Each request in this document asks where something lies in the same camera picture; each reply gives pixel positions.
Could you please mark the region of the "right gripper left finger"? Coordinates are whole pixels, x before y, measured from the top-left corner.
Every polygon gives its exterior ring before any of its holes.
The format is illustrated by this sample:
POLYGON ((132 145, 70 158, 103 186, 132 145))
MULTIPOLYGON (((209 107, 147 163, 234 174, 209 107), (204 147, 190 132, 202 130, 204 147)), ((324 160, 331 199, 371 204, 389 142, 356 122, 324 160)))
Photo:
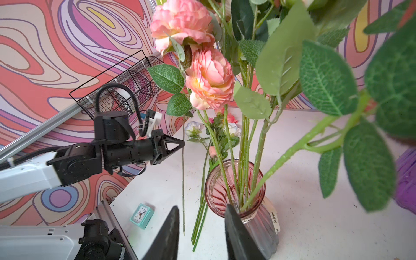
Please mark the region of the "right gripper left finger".
POLYGON ((176 260, 180 233, 179 209, 174 206, 143 260, 176 260))

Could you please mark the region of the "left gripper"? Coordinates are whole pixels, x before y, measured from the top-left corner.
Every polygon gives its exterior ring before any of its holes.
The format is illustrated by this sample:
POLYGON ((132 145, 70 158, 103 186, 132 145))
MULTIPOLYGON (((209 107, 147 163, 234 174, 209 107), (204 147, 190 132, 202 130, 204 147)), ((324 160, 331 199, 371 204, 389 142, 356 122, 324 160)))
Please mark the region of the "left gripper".
POLYGON ((151 137, 136 141, 136 162, 149 161, 158 165, 185 146, 185 141, 164 134, 162 130, 153 130, 151 137))

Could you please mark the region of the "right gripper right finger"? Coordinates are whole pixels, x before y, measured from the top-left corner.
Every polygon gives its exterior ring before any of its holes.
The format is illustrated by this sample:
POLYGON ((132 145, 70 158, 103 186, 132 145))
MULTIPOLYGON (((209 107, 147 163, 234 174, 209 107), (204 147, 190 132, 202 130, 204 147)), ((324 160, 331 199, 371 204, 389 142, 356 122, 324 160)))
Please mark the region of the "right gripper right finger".
POLYGON ((230 204, 226 206, 224 220, 229 260, 265 260, 235 208, 230 204))

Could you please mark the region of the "pink glass vase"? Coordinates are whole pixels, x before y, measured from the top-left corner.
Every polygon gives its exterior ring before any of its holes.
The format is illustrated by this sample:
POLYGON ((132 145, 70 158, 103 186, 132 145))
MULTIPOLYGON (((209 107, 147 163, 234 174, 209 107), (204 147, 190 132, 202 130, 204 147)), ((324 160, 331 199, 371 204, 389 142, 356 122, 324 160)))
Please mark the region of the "pink glass vase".
MULTIPOLYGON (((223 162, 223 166, 215 167, 208 175, 205 183, 205 199, 209 209, 219 217, 225 217, 226 206, 230 204, 234 206, 242 220, 243 217, 253 213, 266 197, 266 185, 263 185, 250 206, 242 210, 251 195, 251 188, 256 185, 253 182, 255 166, 254 163, 249 162, 248 172, 245 174, 240 174, 238 170, 239 160, 228 159, 223 162)), ((271 259, 277 252, 279 238, 275 234, 271 218, 265 208, 261 207, 258 215, 243 225, 265 259, 271 259)))

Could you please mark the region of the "light pink rose stem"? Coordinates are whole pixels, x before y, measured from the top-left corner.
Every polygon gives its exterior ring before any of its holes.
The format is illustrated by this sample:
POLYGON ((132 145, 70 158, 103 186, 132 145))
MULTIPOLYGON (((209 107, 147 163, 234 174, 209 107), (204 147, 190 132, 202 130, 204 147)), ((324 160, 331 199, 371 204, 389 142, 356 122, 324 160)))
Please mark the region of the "light pink rose stem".
POLYGON ((255 166, 251 195, 242 208, 254 201, 265 182, 298 150, 289 148, 259 178, 264 143, 270 127, 277 123, 287 103, 301 93, 297 47, 302 36, 298 26, 315 27, 309 16, 309 4, 304 1, 232 1, 231 23, 238 42, 237 63, 243 77, 243 86, 235 91, 235 101, 243 113, 243 141, 240 145, 242 174, 248 172, 248 163, 255 166))

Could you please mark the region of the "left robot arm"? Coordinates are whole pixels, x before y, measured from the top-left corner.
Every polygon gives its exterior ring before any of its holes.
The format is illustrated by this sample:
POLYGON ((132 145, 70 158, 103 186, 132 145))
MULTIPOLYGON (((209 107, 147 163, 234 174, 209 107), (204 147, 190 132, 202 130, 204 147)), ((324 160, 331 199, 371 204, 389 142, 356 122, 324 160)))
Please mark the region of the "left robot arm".
MULTIPOLYGON (((91 143, 46 147, 1 164, 1 201, 28 193, 66 187, 104 171, 122 171, 125 165, 158 165, 184 141, 153 128, 156 119, 139 118, 139 129, 130 126, 124 111, 100 110, 101 94, 109 89, 132 91, 119 83, 100 87, 94 99, 94 134, 91 143)), ((136 255, 119 227, 102 219, 57 227, 4 226, 1 228, 3 260, 134 260, 136 255)))

